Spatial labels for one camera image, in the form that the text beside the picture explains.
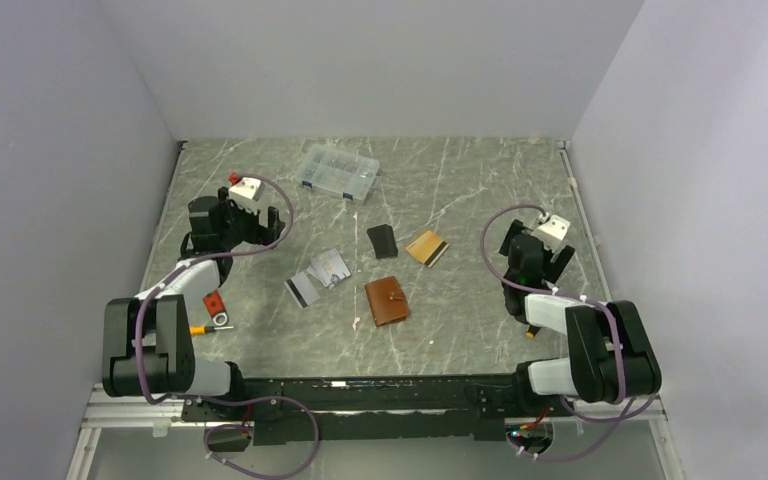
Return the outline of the silver credit card stack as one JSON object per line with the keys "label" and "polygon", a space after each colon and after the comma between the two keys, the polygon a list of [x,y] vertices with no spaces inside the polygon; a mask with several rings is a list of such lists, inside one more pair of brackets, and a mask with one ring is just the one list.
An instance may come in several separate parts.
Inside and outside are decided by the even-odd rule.
{"label": "silver credit card stack", "polygon": [[328,250],[310,260],[306,273],[332,289],[351,276],[351,272],[337,249]]}

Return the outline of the brown leather card holder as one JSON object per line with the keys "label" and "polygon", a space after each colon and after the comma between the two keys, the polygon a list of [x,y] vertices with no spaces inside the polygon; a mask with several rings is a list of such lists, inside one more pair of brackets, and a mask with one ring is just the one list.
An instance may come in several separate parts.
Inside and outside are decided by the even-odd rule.
{"label": "brown leather card holder", "polygon": [[404,321],[410,315],[407,296],[394,276],[369,282],[364,289],[376,327]]}

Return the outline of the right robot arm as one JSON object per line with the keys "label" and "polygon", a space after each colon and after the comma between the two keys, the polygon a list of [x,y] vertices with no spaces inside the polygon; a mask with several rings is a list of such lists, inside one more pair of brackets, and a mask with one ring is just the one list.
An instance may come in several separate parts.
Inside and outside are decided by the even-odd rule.
{"label": "right robot arm", "polygon": [[502,288],[508,314],[532,337],[551,330],[567,340],[566,357],[517,366],[510,391],[517,411],[534,415],[550,396],[616,401],[621,381],[627,397],[659,391],[660,366],[634,303],[592,306],[551,292],[575,254],[573,247],[548,247],[533,229],[514,220],[499,253],[507,259]]}

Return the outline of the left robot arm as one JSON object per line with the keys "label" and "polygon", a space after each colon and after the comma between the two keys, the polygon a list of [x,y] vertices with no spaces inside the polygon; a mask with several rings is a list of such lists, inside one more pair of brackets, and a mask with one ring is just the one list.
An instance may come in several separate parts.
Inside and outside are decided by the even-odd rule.
{"label": "left robot arm", "polygon": [[257,211],[221,196],[192,200],[188,213],[190,230],[172,272],[145,291],[106,305],[102,385],[111,397],[208,396],[208,407],[232,420],[245,411],[248,394],[233,383],[234,363],[197,359],[188,309],[225,282],[234,248],[246,243],[262,251],[280,238],[285,224],[275,207],[268,207],[262,224]]}

